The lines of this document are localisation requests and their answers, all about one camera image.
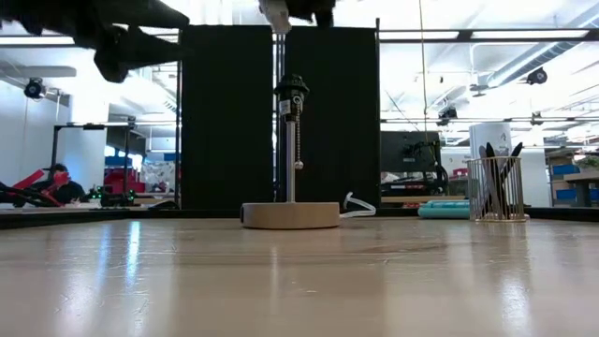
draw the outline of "pull chain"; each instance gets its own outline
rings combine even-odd
[[[300,133],[300,118],[296,122],[296,169],[301,163],[301,133]]]
[[[303,169],[303,162],[301,161],[301,127],[300,127],[300,115],[303,111],[303,98],[300,96],[293,97],[293,101],[296,104],[297,115],[296,115],[296,162],[294,163],[294,169]]]

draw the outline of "blue bin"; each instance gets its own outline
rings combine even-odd
[[[565,190],[557,190],[555,191],[555,197],[557,200],[576,200],[577,199],[577,190],[565,189]],[[592,188],[591,189],[591,200],[599,201],[599,189]]]
[[[580,168],[576,165],[556,165],[553,167],[553,175],[580,173]]]
[[[565,189],[565,190],[557,190],[557,191],[555,191],[555,197],[557,200],[576,200],[577,199],[577,190],[574,188]]]

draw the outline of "person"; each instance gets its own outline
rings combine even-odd
[[[50,196],[62,204],[72,203],[85,196],[85,191],[80,184],[75,183],[68,177],[64,183],[58,183],[60,175],[68,175],[68,169],[63,164],[55,164],[51,168],[44,168],[49,171],[52,176],[43,182],[34,183],[30,188],[39,192],[48,191]]]

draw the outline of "black partition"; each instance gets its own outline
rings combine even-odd
[[[343,201],[348,192],[380,204],[378,57],[374,29],[294,27],[285,73],[311,92],[301,115],[297,201]],[[281,128],[279,139],[285,136]],[[285,176],[285,165],[279,167]]]
[[[270,28],[192,26],[182,44],[183,208],[272,201]]]

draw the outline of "round wooden base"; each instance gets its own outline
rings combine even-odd
[[[248,203],[242,225],[255,229],[317,229],[339,226],[337,202]]]

